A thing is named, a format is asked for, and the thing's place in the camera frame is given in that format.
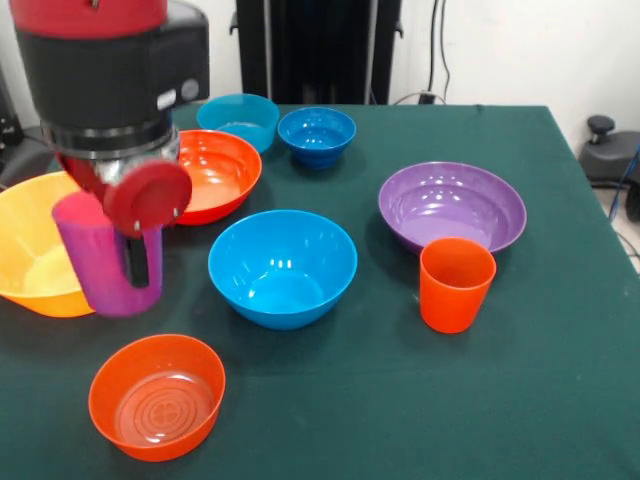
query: blue bowl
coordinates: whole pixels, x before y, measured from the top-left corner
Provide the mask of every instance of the blue bowl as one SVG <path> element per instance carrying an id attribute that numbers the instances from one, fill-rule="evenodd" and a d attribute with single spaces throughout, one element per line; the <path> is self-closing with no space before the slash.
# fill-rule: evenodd
<path id="1" fill-rule="evenodd" d="M 327 313 L 357 265 L 347 232 L 299 210 L 243 218 L 222 232 L 209 252 L 209 275 L 229 304 L 274 330 L 304 327 Z"/>
<path id="2" fill-rule="evenodd" d="M 245 139 L 262 153 L 273 143 L 280 110 L 268 98 L 248 93 L 214 98 L 198 109 L 198 125 Z"/>
<path id="3" fill-rule="evenodd" d="M 301 108 L 284 116 L 278 135 L 296 160 L 321 169 L 338 161 L 356 136 L 356 124 L 349 115 L 332 108 Z"/>

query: yellow bowl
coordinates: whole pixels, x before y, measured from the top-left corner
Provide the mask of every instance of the yellow bowl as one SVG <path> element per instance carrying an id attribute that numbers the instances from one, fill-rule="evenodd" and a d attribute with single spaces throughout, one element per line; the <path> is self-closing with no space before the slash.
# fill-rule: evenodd
<path id="1" fill-rule="evenodd" d="M 51 217 L 56 202 L 77 190 L 58 172 L 0 193 L 0 295 L 49 317 L 93 312 Z"/>

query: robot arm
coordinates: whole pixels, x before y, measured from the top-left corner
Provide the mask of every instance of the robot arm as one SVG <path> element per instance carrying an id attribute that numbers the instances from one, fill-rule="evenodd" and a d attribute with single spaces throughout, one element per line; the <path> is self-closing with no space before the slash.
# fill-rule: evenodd
<path id="1" fill-rule="evenodd" d="M 171 108 L 209 96 L 206 17 L 168 0 L 11 0 L 45 138 L 66 171 L 139 237 L 186 209 Z"/>

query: white wall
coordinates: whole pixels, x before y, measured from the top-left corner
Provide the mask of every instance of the white wall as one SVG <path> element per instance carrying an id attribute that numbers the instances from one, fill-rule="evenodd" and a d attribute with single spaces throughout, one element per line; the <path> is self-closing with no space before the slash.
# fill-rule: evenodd
<path id="1" fill-rule="evenodd" d="M 234 0 L 192 3 L 209 17 L 212 95 L 240 91 L 237 33 L 228 35 Z M 403 0 L 406 34 L 396 39 L 392 100 L 427 84 L 431 5 Z M 592 113 L 640 129 L 638 18 L 638 0 L 448 0 L 449 102 L 549 105 L 574 149 Z M 22 122 L 37 123 L 7 0 L 0 0 L 0 62 Z M 434 86 L 439 92 L 442 73 Z"/>

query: orange bowl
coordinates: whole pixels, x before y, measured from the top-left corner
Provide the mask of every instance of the orange bowl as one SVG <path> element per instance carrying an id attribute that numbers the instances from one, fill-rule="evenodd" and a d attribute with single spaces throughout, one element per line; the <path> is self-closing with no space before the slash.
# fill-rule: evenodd
<path id="1" fill-rule="evenodd" d="M 49 317 L 93 312 L 51 216 L 58 200 L 78 190 L 58 172 L 0 193 L 0 295 Z"/>
<path id="2" fill-rule="evenodd" d="M 226 217 L 247 199 L 262 173 L 260 154 L 229 133 L 180 132 L 180 164 L 193 185 L 180 225 L 205 225 Z"/>
<path id="3" fill-rule="evenodd" d="M 220 358 L 185 335 L 155 335 L 116 352 L 89 390 L 98 431 L 138 460 L 163 462 L 196 448 L 218 417 L 225 389 Z"/>

